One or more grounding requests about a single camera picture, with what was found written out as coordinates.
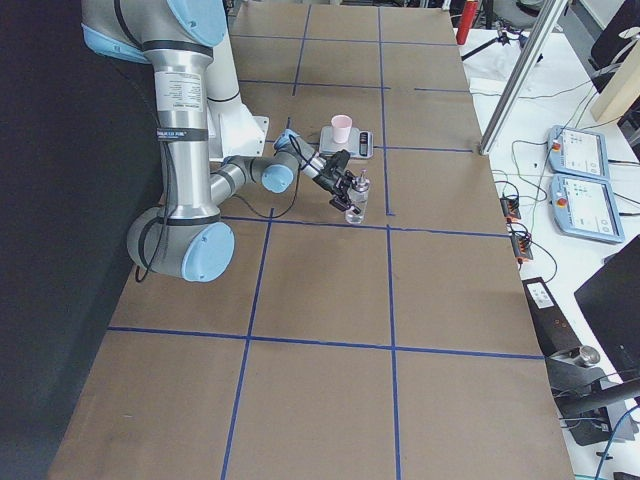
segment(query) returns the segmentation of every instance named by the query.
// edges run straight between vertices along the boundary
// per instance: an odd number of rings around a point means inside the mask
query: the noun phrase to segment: red fire extinguisher
[[[478,0],[467,0],[464,4],[464,10],[462,11],[462,18],[458,23],[458,33],[456,34],[456,41],[458,45],[464,45],[467,41],[467,35],[469,29],[473,23],[473,19],[476,16],[476,10],[478,9]]]

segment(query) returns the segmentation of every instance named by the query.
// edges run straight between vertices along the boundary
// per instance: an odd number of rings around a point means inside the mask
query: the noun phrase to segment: blue cable
[[[598,470],[596,470],[595,478],[599,478],[600,477],[600,471],[602,470],[602,466],[604,465],[604,461],[607,459],[607,454],[609,453],[609,448],[611,447],[611,444],[613,443],[613,439],[616,436],[616,432],[618,431],[618,428],[622,424],[622,421],[625,418],[627,418],[629,415],[631,415],[631,412],[637,410],[638,408],[640,408],[640,405],[636,405],[635,407],[632,407],[629,410],[627,410],[626,412],[624,412],[624,415],[622,415],[620,417],[620,419],[616,423],[616,426],[613,427],[613,431],[611,432],[611,436],[609,437],[609,441],[607,442],[607,446],[605,447],[604,452],[602,452],[602,457],[600,458],[600,463],[598,463]]]
[[[584,478],[585,480],[596,480],[594,477],[590,477],[589,475],[578,475],[577,473],[573,475],[576,478]]]

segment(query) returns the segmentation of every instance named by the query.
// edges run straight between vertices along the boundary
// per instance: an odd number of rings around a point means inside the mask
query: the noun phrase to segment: sticker
[[[536,302],[536,305],[538,305],[539,309],[542,310],[543,308],[549,308],[555,305],[553,303],[553,300],[551,300],[551,297],[549,297],[549,294],[547,293],[547,290],[544,288],[544,285],[542,285],[542,283],[530,283],[527,285],[527,288],[529,289],[529,293],[531,294],[533,301]]]
[[[158,111],[202,112],[202,79],[197,73],[156,72]]]

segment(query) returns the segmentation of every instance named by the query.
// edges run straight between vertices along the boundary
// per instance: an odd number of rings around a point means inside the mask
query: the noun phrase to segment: black cable
[[[544,283],[551,283],[551,280],[553,280],[554,278],[556,278],[556,275],[558,273],[558,262],[556,261],[555,257],[553,255],[551,255],[551,253],[549,252],[549,250],[547,250],[546,248],[544,248],[542,245],[540,245],[539,243],[534,242],[533,240],[531,240],[531,244],[535,245],[536,247],[538,247],[540,250],[542,250],[544,253],[546,253],[547,255],[549,255],[549,258],[553,261],[553,275],[551,275],[551,278],[549,278],[549,280],[545,280]]]
[[[613,164],[613,165],[621,165],[621,166],[628,166],[628,167],[640,167],[640,163],[638,162],[627,162],[624,160],[609,160],[609,163]]]
[[[638,200],[634,200],[633,198],[625,197],[624,195],[621,195],[621,194],[616,193],[616,192],[613,192],[613,194],[616,197],[620,197],[620,198],[626,200],[627,202],[631,202],[631,203],[635,203],[636,205],[640,205],[640,201],[638,201]]]
[[[617,121],[617,120],[620,120],[622,117],[623,117],[623,115],[620,115],[619,117],[613,118],[613,119],[611,119],[611,120],[609,120],[609,121],[607,121],[607,122],[598,123],[598,124],[596,124],[596,125],[589,125],[589,126],[587,126],[587,127],[582,127],[582,129],[583,129],[583,130],[589,130],[589,129],[591,129],[591,128],[598,128],[598,127],[602,127],[603,125],[608,125],[608,124],[610,124],[611,122],[615,122],[615,121]]]
[[[513,183],[509,182],[508,180],[496,180],[493,182],[494,184],[504,184],[505,187],[502,189],[502,198],[506,198],[508,200],[511,200],[513,202],[513,205],[515,208],[520,207],[520,191],[518,190],[518,187],[516,187]],[[504,191],[507,187],[507,185],[510,185],[511,187],[513,187],[513,189],[516,191],[515,194],[511,194],[511,195],[505,195]]]
[[[238,200],[240,200],[242,203],[244,203],[249,210],[251,210],[253,213],[255,213],[257,216],[261,217],[261,218],[267,218],[267,219],[274,219],[274,218],[280,218],[285,216],[287,213],[289,213],[289,210],[291,210],[293,208],[293,205],[296,203],[296,198],[298,197],[298,187],[300,185],[300,169],[298,169],[298,174],[296,176],[296,188],[293,192],[293,198],[291,199],[291,203],[289,204],[289,206],[282,212],[279,213],[278,215],[275,216],[269,216],[269,215],[263,215],[262,213],[258,212],[250,203],[249,201],[244,198],[242,195],[238,195],[237,193],[235,195],[233,195],[235,198],[237,198]]]
[[[568,93],[568,92],[573,92],[574,90],[577,90],[578,88],[590,83],[591,80],[587,80],[586,82],[582,82],[580,85],[576,85],[575,87],[572,88],[567,88],[566,90],[561,90],[559,92],[553,93],[551,95],[535,95],[533,97],[518,97],[518,99],[523,99],[523,100],[537,100],[539,98],[554,98],[557,97],[558,95],[562,95],[563,93]],[[471,95],[482,95],[484,97],[501,97],[502,94],[501,93],[484,93],[484,92],[471,92]]]
[[[158,255],[158,252],[160,251],[160,245],[162,244],[162,237],[164,236],[165,230],[167,228],[169,217],[173,214],[173,212],[175,212],[175,208],[174,208],[171,214],[169,214],[169,198],[171,195],[171,181],[169,180],[169,167],[171,166],[171,170],[175,173],[175,166],[173,165],[173,159],[171,157],[171,150],[169,149],[169,146],[163,142],[161,147],[162,147],[161,153],[164,153],[163,157],[166,164],[165,165],[165,170],[166,170],[165,187],[167,192],[167,195],[165,198],[165,205],[164,205],[164,214],[162,218],[162,227],[160,227],[160,235],[158,235],[158,243],[156,243],[156,246],[153,249],[153,254],[151,255],[151,258],[149,259],[149,262],[147,264],[148,267],[144,271],[144,274],[142,275],[142,277],[140,277],[140,270],[141,270],[140,265],[136,265],[136,271],[134,274],[136,283],[144,282],[147,278],[147,275],[149,275],[149,272],[151,271],[151,267],[153,266],[153,261]]]
[[[564,395],[565,393],[570,393],[570,392],[577,393],[578,390],[583,389],[583,388],[587,388],[588,386],[593,385],[596,382],[599,382],[603,378],[608,378],[608,377],[610,377],[612,375],[620,375],[622,373],[634,372],[634,371],[638,371],[639,369],[640,369],[639,366],[635,366],[635,367],[631,367],[631,368],[625,368],[624,370],[617,370],[617,371],[615,371],[613,373],[607,373],[606,375],[601,375],[598,378],[596,378],[594,380],[591,380],[589,383],[585,383],[583,385],[578,385],[577,387],[574,387],[574,388],[571,388],[571,389],[563,390],[563,391],[555,394],[553,396],[553,398],[563,397],[563,396],[565,396]]]
[[[154,122],[156,123],[156,127],[160,128],[160,119],[158,118],[158,112],[155,109],[155,107],[151,105],[151,102],[147,98],[147,94],[144,92],[140,84],[137,81],[135,81],[133,78],[131,78],[129,75],[127,75],[124,71],[122,71],[118,66],[118,64],[114,62],[111,57],[105,57],[105,58],[111,64],[111,66],[116,70],[116,72],[118,72],[120,76],[122,76],[122,78],[124,78],[129,83],[129,85],[136,91],[136,93],[142,100],[142,103],[144,103],[144,106],[147,107],[147,111],[149,112],[149,115],[151,116],[151,118],[153,118]]]
[[[533,199],[535,203],[544,202],[545,200],[547,200],[547,198],[549,198],[549,195],[547,194],[546,190],[544,190],[543,188],[540,188],[540,185],[539,185],[539,184],[538,184],[538,185],[536,185],[535,183],[533,183],[533,182],[531,182],[531,181],[527,180],[527,179],[526,179],[526,178],[524,178],[524,177],[522,176],[522,174],[520,173],[520,166],[518,165],[518,161],[517,161],[517,158],[516,158],[516,151],[515,151],[515,146],[516,146],[516,144],[517,144],[517,143],[524,143],[524,144],[526,144],[526,145],[542,146],[542,145],[546,145],[546,144],[547,144],[547,142],[530,142],[530,141],[528,141],[528,140],[514,140],[514,141],[511,143],[511,159],[512,159],[513,163],[514,163],[514,164],[515,164],[515,166],[516,166],[516,171],[517,171],[518,178],[519,178],[520,180],[522,180],[523,182],[525,182],[525,183],[527,183],[527,184],[531,185],[533,188],[535,188],[535,189],[536,189],[536,196],[535,196],[535,198],[534,198],[534,197],[528,197],[528,198]],[[544,167],[546,167],[546,161],[545,161],[545,165],[544,165],[544,166],[543,166],[543,168],[542,168],[542,171],[543,171],[543,172],[544,172]],[[540,197],[539,197],[539,192],[542,192],[542,194],[543,194],[543,197],[542,197],[542,198],[540,198]]]
[[[580,85],[576,85],[575,87],[572,87],[572,88],[567,88],[566,90],[561,90],[551,95],[536,95],[534,97],[518,97],[518,98],[524,98],[527,100],[536,100],[538,98],[553,98],[553,97],[557,97],[558,95],[562,95],[563,93],[573,92],[574,90],[577,90],[578,88],[588,83],[591,83],[591,79],[587,80],[586,82],[582,82]]]
[[[120,69],[120,67],[118,67],[118,65],[113,61],[112,58],[110,57],[105,57],[107,59],[107,61],[111,64],[111,66],[116,70],[116,72],[118,72],[128,83],[129,85],[136,91],[136,93],[138,94],[138,96],[140,97],[140,99],[142,100],[142,103],[145,105],[145,107],[147,108],[147,111],[149,113],[149,115],[151,116],[151,118],[153,118],[156,127],[160,128],[161,124],[160,124],[160,118],[158,117],[158,112],[157,110],[151,105],[151,102],[149,101],[149,99],[147,98],[147,95],[145,94],[144,90],[142,89],[142,87],[140,86],[140,84],[135,81],[133,78],[131,78],[129,75],[127,75],[124,71],[122,71]],[[158,252],[160,251],[160,245],[162,243],[162,238],[164,236],[164,233],[166,231],[167,228],[167,223],[169,220],[169,217],[171,215],[173,215],[173,212],[175,212],[175,208],[174,210],[169,213],[169,199],[171,198],[171,173],[173,173],[174,177],[176,175],[176,170],[175,170],[175,164],[173,163],[173,156],[171,155],[171,149],[169,148],[169,146],[165,143],[165,142],[161,142],[160,144],[160,156],[163,160],[163,164],[165,166],[165,192],[166,192],[166,196],[165,196],[165,206],[164,206],[164,215],[163,215],[163,220],[162,220],[162,227],[160,228],[160,235],[158,236],[158,243],[156,243],[155,248],[153,249],[153,254],[151,255],[151,259],[148,262],[148,267],[145,270],[144,274],[142,276],[140,276],[140,265],[136,265],[136,270],[134,273],[134,278],[136,283],[142,283],[146,280],[147,275],[149,275],[149,272],[152,270],[152,266],[153,266],[153,261],[155,260]]]

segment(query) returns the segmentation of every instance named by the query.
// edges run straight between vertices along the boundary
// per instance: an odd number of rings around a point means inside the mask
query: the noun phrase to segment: metal pole
[[[493,112],[487,129],[482,136],[482,141],[480,142],[480,153],[482,155],[488,154],[489,150],[493,147],[496,138],[511,113],[511,109],[518,99],[520,89],[524,85],[529,72],[538,61],[542,47],[566,4],[567,0],[546,0],[544,3],[538,15],[538,20],[531,32],[531,36],[527,40],[524,50],[520,54],[516,66],[513,68],[513,72],[511,72],[511,76],[496,106],[496,110]]]
[[[558,408],[565,417],[579,415],[612,403],[622,402],[628,398],[640,395],[640,378],[609,387],[599,392],[590,393],[584,397],[572,398],[564,401],[558,398]]]

